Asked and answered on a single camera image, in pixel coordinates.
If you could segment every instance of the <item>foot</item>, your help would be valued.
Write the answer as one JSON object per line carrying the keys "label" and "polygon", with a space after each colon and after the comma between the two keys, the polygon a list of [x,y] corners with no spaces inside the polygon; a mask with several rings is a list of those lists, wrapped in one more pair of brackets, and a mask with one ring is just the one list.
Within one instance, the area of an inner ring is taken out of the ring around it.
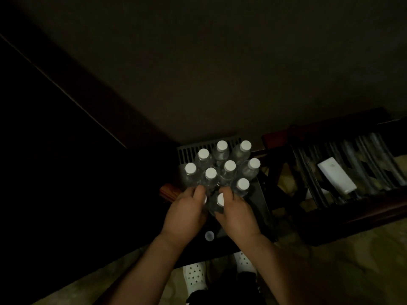
{"label": "foot", "polygon": [[246,257],[244,253],[242,253],[241,251],[235,252],[233,256],[234,259],[236,260],[237,273],[252,272],[257,275],[256,268],[253,266],[253,264],[250,262],[250,260]]}
{"label": "foot", "polygon": [[198,262],[182,267],[184,279],[188,289],[188,296],[197,290],[206,290],[206,268],[205,262]]}

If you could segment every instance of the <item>wall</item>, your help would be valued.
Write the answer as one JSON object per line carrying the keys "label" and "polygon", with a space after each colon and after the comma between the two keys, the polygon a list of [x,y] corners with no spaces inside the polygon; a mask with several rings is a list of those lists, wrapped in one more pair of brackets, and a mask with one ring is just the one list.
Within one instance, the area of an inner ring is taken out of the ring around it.
{"label": "wall", "polygon": [[407,114],[407,0],[12,0],[179,143]]}

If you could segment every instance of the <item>clear bottle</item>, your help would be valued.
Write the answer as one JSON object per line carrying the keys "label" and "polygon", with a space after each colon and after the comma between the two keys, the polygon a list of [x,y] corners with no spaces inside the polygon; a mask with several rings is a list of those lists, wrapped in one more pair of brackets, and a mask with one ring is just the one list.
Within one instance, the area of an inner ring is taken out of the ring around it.
{"label": "clear bottle", "polygon": [[259,168],[260,161],[257,158],[244,161],[238,169],[238,176],[251,181],[257,176]]}
{"label": "clear bottle", "polygon": [[238,179],[237,182],[233,182],[231,189],[235,194],[244,197],[248,193],[249,186],[250,186],[249,180],[241,178]]}
{"label": "clear bottle", "polygon": [[217,167],[222,167],[222,164],[229,158],[229,148],[225,140],[221,140],[216,144],[216,149],[212,151],[213,159]]}
{"label": "clear bottle", "polygon": [[206,189],[207,195],[210,195],[213,189],[217,186],[218,183],[218,173],[215,168],[210,167],[205,170],[205,173],[202,174],[200,184],[203,185]]}
{"label": "clear bottle", "polygon": [[223,213],[223,193],[219,193],[218,191],[211,197],[209,200],[209,213],[212,216],[215,216],[215,212]]}
{"label": "clear bottle", "polygon": [[234,161],[227,161],[219,173],[218,185],[230,186],[236,176],[236,164]]}
{"label": "clear bottle", "polygon": [[182,182],[185,187],[198,185],[198,169],[194,163],[188,163],[182,170]]}
{"label": "clear bottle", "polygon": [[201,171],[206,171],[213,164],[213,158],[207,149],[200,149],[195,158],[195,164]]}
{"label": "clear bottle", "polygon": [[250,157],[250,149],[252,144],[244,140],[241,144],[235,146],[231,152],[230,159],[233,160],[237,166]]}

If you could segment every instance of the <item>person's left hand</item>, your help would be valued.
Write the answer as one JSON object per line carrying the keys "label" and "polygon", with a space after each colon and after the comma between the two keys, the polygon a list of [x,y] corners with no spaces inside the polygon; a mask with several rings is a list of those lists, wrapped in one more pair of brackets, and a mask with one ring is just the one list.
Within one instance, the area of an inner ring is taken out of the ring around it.
{"label": "person's left hand", "polygon": [[165,216],[161,235],[169,238],[183,250],[204,225],[207,214],[202,212],[205,202],[205,188],[188,187],[170,206]]}

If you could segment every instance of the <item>hand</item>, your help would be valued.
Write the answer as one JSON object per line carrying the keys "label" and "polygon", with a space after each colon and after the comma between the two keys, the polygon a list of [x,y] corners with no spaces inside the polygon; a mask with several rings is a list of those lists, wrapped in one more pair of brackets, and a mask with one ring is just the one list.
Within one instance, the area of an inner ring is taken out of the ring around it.
{"label": "hand", "polygon": [[161,235],[169,238],[181,250],[198,234],[206,221],[207,214],[202,213],[205,196],[202,185],[196,189],[189,187],[172,203],[165,216]]}
{"label": "hand", "polygon": [[261,235],[250,205],[238,195],[233,195],[230,187],[222,187],[223,214],[215,212],[215,217],[227,235],[242,250],[244,244]]}

